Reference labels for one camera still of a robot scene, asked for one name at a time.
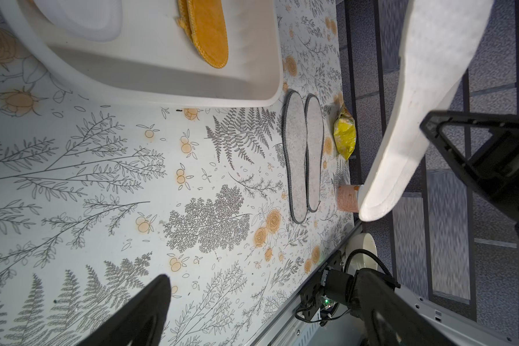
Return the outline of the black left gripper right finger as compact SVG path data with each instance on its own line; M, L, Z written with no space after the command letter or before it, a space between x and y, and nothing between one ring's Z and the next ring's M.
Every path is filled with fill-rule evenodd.
M454 344L372 270L357 272L356 288L369 345Z

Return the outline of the grey insole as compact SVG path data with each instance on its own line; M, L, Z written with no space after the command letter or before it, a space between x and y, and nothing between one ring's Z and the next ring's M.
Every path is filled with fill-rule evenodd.
M307 165L307 205L310 212L319 208L321 197L321 158L324 141L324 122L321 105L315 95L306 99L306 165Z
M283 152L288 177L292 220L303 223L308 212L306 200L306 116L300 94L288 90L282 116Z

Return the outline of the white insole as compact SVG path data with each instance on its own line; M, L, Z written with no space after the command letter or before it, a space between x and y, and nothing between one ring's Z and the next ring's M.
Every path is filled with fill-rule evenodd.
M122 1L35 0L35 4L51 23L76 37L109 42L121 34Z
M492 1L411 1L399 51L399 85L389 125L358 193L359 218L396 206L429 146L420 124L448 110L484 34Z

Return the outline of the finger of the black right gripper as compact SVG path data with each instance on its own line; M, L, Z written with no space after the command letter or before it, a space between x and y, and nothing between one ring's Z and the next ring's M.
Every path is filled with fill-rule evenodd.
M444 133L453 126L487 129L490 138L467 158ZM420 129L467 187L519 223L519 116L432 111Z

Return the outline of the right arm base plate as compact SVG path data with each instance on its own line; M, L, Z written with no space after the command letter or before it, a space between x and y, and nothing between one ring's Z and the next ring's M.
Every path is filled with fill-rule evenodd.
M329 312L334 310L334 305L339 305L334 300L327 298L324 283L326 270L343 270L343 254L340 250L330 255L315 271L312 277L299 291L300 304L294 312L298 321L305 323L326 323L332 319Z

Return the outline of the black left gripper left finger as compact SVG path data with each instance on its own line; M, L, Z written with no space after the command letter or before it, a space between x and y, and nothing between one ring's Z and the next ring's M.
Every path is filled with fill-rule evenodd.
M158 345L172 297L170 278L159 275L80 345Z

